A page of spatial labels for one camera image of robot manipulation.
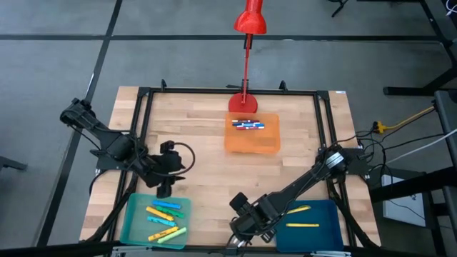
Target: green chalk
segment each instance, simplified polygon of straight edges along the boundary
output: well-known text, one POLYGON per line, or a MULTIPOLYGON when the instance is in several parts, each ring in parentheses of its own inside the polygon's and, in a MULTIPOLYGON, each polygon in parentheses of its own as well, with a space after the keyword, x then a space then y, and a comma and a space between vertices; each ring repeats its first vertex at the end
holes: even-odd
POLYGON ((162 206, 155 206, 155 207, 156 207, 157 211, 161 211, 161 212, 170 214, 170 215, 178 217, 178 218, 184 218, 184 214, 180 213, 179 211, 170 210, 170 209, 162 207, 162 206))
POLYGON ((187 231, 187 228, 183 227, 180 230, 178 230, 177 232, 171 233, 171 234, 169 234, 169 235, 167 235, 167 236, 165 236, 163 238, 160 238, 159 240, 157 240, 157 243, 163 243, 165 241, 168 241, 168 240, 170 240, 172 238, 175 238, 175 237, 185 233, 186 231, 187 231))

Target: yellow chalk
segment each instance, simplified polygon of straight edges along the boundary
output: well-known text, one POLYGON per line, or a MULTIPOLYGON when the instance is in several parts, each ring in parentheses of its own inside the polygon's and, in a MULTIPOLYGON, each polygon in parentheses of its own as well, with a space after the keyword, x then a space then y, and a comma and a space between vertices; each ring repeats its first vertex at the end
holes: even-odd
POLYGON ((166 220, 168 221, 173 221, 174 218, 170 215, 166 215, 165 213, 161 212, 161 211, 157 211, 155 208, 152 208, 152 207, 146 207, 146 210, 152 214, 155 214, 161 218, 165 218, 166 220))
POLYGON ((318 228, 319 224, 309 224, 309 223, 286 223, 288 227, 295 228, 318 228))
POLYGON ((310 208, 311 208, 311 206, 300 206, 298 208, 288 211, 287 214, 291 214, 291 213, 295 213, 295 212, 299 212, 299 211, 306 211, 306 210, 309 210, 310 208))
POLYGON ((178 231, 178 227, 174 226, 173 228, 169 228, 167 230, 164 230, 162 232, 158 232, 158 233, 156 233, 156 234, 154 234, 152 236, 149 236, 148 240, 149 241, 153 241, 153 240, 156 240, 157 238, 164 237, 164 236, 169 235, 169 234, 171 234, 173 232, 176 232, 176 231, 178 231))

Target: floor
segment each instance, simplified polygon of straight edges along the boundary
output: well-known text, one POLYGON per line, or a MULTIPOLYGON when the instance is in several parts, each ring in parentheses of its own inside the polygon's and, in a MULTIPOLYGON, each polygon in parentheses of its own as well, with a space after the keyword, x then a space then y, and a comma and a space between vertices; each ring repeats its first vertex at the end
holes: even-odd
MULTIPOLYGON (((114 34, 237 34, 234 19, 244 0, 124 0, 114 34)), ((116 0, 3 0, 0 34, 105 34, 116 0)), ((457 31, 439 1, 428 1, 448 38, 457 31)), ((265 1, 268 34, 432 35, 419 4, 324 0, 265 1)), ((83 98, 102 41, 0 40, 0 155, 28 163, 25 172, 0 173, 0 248, 32 246, 45 206, 56 185, 71 131, 59 121, 72 98, 83 98)), ((347 91, 356 130, 373 121, 394 124, 431 105, 428 97, 387 97, 384 86, 422 86, 450 66, 439 44, 392 42, 254 41, 250 86, 275 89, 347 91)), ((118 86, 224 87, 241 80, 241 41, 112 41, 96 85, 93 108, 108 122, 118 86)), ((436 114, 390 137, 386 145, 440 133, 436 114)), ((397 148, 394 157, 423 142, 397 148)), ((78 241, 96 159, 81 141, 71 169, 50 244, 78 241)), ((375 157, 375 163, 381 161, 375 157)), ((392 166, 433 171, 450 165, 446 145, 404 158, 392 166)), ((442 201, 441 192, 433 192, 442 201)), ((443 226, 449 226, 442 218, 443 226)), ((430 233, 378 219, 383 245, 433 254, 430 233)), ((456 240, 442 229, 449 256, 456 240)))

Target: white cable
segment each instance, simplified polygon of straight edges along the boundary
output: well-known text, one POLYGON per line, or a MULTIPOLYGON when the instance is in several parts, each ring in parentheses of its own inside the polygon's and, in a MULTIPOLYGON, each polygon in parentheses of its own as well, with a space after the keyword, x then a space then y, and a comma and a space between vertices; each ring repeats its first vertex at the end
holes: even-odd
POLYGON ((386 162, 386 164, 393 163, 394 161, 397 161, 397 160, 399 160, 399 159, 401 159, 401 158, 403 158, 403 157, 405 157, 405 156, 408 156, 408 155, 410 155, 410 154, 412 154, 412 153, 415 153, 415 152, 420 151, 420 150, 423 150, 423 149, 425 149, 425 148, 427 148, 427 147, 429 147, 429 146, 432 146, 432 145, 434 145, 435 143, 438 143, 439 141, 444 140, 444 139, 446 139, 447 137, 451 136, 451 135, 452 135, 453 133, 455 133, 455 132, 457 132, 457 128, 454 129, 454 130, 452 130, 451 132, 447 133, 445 136, 443 136, 443 137, 441 137, 441 138, 439 138, 439 139, 436 139, 435 141, 433 141, 433 142, 431 142, 431 143, 429 143, 429 144, 426 144, 425 146, 419 147, 419 148, 417 148, 416 150, 412 150, 412 151, 410 151, 410 152, 408 152, 408 153, 405 153, 405 154, 400 155, 399 157, 397 157, 397 158, 395 158, 395 159, 393 159, 393 160, 390 160, 390 161, 386 162))
POLYGON ((457 7, 457 4, 454 7, 449 8, 449 1, 450 0, 446 1, 446 9, 448 9, 448 13, 446 14, 446 16, 450 16, 452 13, 457 13, 457 11, 454 10, 457 7))

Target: lamp base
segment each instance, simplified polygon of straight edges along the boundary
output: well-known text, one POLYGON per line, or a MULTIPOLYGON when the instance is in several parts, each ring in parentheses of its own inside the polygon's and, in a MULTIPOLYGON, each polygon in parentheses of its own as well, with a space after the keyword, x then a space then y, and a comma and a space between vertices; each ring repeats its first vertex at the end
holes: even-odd
POLYGON ((230 101, 228 102, 228 111, 230 112, 241 112, 241 113, 251 113, 254 114, 257 112, 257 100, 251 94, 246 94, 246 102, 243 104, 243 94, 237 93, 234 94, 230 101))

